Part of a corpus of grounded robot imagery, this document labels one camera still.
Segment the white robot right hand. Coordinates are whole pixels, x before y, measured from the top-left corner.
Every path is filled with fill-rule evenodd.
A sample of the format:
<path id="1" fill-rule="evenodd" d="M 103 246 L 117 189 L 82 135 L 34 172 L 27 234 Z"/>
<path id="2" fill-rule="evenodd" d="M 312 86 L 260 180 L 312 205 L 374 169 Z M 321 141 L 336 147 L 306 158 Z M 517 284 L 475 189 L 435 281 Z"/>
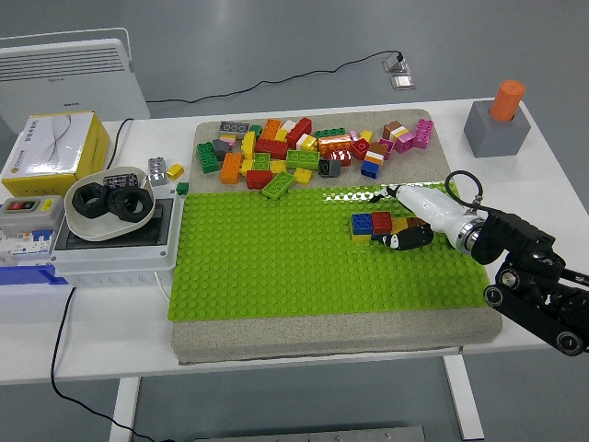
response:
<path id="1" fill-rule="evenodd" d="M 382 198 L 396 198 L 404 207 L 430 225 L 433 232 L 444 233 L 452 246 L 470 254 L 469 238 L 481 219 L 440 190 L 420 185 L 386 186 L 370 198 L 376 203 Z"/>

